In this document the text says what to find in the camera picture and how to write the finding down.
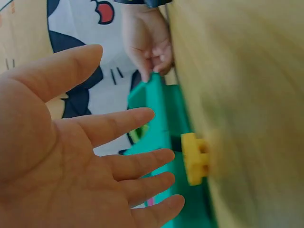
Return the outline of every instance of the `teal plastic toy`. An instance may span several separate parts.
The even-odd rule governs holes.
[[[157,204],[165,198],[181,194],[186,204],[181,213],[163,228],[215,228],[207,179],[200,186],[189,186],[181,152],[181,134],[191,132],[183,96],[178,85],[165,85],[159,74],[153,73],[148,83],[141,82],[129,95],[129,107],[148,107],[155,117],[148,130],[138,135],[139,141],[125,154],[137,154],[161,148],[174,150],[175,159],[149,175],[169,171],[175,175],[175,184],[158,194],[146,205]]]

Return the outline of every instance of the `dark sleeve cuff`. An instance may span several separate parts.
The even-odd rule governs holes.
[[[144,5],[146,4],[149,8],[155,8],[169,2],[172,0],[114,0],[115,2],[123,4],[132,4],[132,5]]]
[[[158,6],[162,6],[162,5],[165,5],[169,2],[172,2],[172,0],[143,0],[146,5],[149,7],[149,8],[155,8],[155,7],[158,7]]]
[[[144,5],[146,4],[143,0],[114,0],[115,2],[130,5]]]

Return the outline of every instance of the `adult hand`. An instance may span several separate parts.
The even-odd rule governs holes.
[[[167,22],[158,8],[122,4],[123,41],[126,52],[138,67],[142,80],[150,73],[167,74],[173,64]]]
[[[0,227],[159,228],[182,209],[179,195],[131,209],[174,183],[171,173],[140,178],[173,152],[93,153],[147,123],[151,110],[51,120],[45,103],[86,80],[101,56],[100,46],[80,47],[1,76]]]

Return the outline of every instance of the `blurry wooden board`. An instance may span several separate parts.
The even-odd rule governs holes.
[[[304,227],[304,1],[174,0],[175,64],[220,228]]]
[[[0,4],[0,73],[53,53],[47,0],[1,0]]]

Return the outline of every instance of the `yellow toy block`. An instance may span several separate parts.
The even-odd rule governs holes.
[[[209,154],[206,142],[197,139],[195,133],[186,133],[181,135],[181,146],[188,183],[191,186],[200,185],[202,178],[208,174]]]

